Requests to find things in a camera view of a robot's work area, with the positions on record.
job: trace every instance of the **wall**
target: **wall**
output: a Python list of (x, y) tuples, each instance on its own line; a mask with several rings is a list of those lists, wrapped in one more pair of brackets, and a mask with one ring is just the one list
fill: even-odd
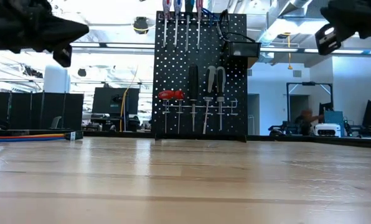
[(333, 57), (334, 109), (362, 124), (371, 100), (371, 57)]
[(248, 120), (248, 134), (260, 134), (260, 95), (248, 94), (248, 117), (253, 116), (254, 120)]
[[(310, 68), (310, 80), (316, 83), (333, 83), (334, 72), (332, 57)], [(312, 109), (313, 114), (318, 114), (319, 104), (329, 103), (331, 97), (320, 86), (312, 86), (310, 88), (310, 108)]]
[[(248, 94), (260, 95), (260, 135), (268, 135), (268, 128), (280, 125), (287, 120), (286, 83), (309, 82), (310, 71), (303, 64), (292, 64), (294, 70), (302, 70), (302, 77), (293, 77), (287, 63), (274, 66), (256, 63), (252, 67), (252, 76), (248, 77)], [(292, 94), (310, 95), (308, 87), (299, 86)]]

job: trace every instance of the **monitor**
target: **monitor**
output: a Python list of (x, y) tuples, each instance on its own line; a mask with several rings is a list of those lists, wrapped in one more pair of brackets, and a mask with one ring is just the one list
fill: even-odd
[[(126, 88), (97, 87), (94, 92), (92, 113), (120, 114)], [(127, 114), (138, 113), (138, 88), (130, 88), (126, 94)]]
[(334, 106), (332, 105), (332, 103), (320, 103), (318, 114), (324, 115), (325, 111), (333, 111), (333, 110), (334, 110)]

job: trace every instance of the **wooden table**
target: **wooden table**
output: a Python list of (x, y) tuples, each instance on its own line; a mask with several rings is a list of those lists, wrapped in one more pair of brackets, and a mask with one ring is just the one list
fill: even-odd
[(368, 224), (371, 149), (85, 138), (0, 144), (0, 224)]

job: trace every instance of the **person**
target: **person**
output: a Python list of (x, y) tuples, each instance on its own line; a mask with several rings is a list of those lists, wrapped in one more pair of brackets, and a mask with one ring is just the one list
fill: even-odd
[(300, 124), (301, 134), (309, 136), (311, 133), (311, 123), (324, 118), (324, 115), (313, 116), (311, 109), (302, 110), (302, 113), (296, 118), (295, 123)]

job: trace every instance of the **black pegboard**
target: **black pegboard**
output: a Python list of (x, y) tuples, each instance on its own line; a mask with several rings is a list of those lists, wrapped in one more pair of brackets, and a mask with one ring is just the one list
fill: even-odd
[[(183, 105), (190, 106), (188, 99), (188, 68), (194, 63), (199, 69), (199, 95), (197, 106), (205, 106), (205, 73), (209, 65), (215, 67), (221, 66), (220, 51), (223, 41), (219, 40), (216, 26), (209, 26), (207, 16), (204, 16), (200, 26), (200, 50), (197, 50), (198, 23), (196, 14), (190, 21), (189, 26), (189, 48), (185, 52), (186, 44), (186, 20), (181, 15), (177, 31), (177, 47), (174, 46), (175, 20), (171, 19), (167, 23), (166, 48), (163, 48), (164, 20), (162, 12), (157, 12), (156, 16), (156, 35), (155, 35), (155, 61), (154, 61), (154, 89), (153, 89), (153, 116), (152, 132), (154, 134), (164, 134), (165, 132), (165, 114), (163, 111), (163, 101), (157, 96), (164, 90), (182, 90), (186, 99)], [(247, 17), (242, 14), (230, 14), (228, 23), (223, 23), (223, 30), (247, 34)], [(242, 37), (234, 36), (230, 40), (242, 41)], [(226, 69), (226, 84), (223, 106), (230, 106), (230, 101), (237, 100), (237, 108), (230, 115), (230, 109), (223, 109), (223, 129), (219, 131), (219, 115), (217, 108), (210, 108), (208, 116), (207, 134), (244, 136), (247, 135), (247, 58), (238, 58), (229, 60), (223, 65)], [(176, 100), (170, 101), (171, 105), (178, 105)], [(218, 106), (216, 97), (209, 103), (210, 106)], [(167, 133), (177, 134), (178, 108), (170, 107), (170, 113), (167, 114)], [(191, 108), (182, 108), (180, 135), (194, 134), (202, 135), (205, 108), (196, 108), (195, 132), (192, 132)]]

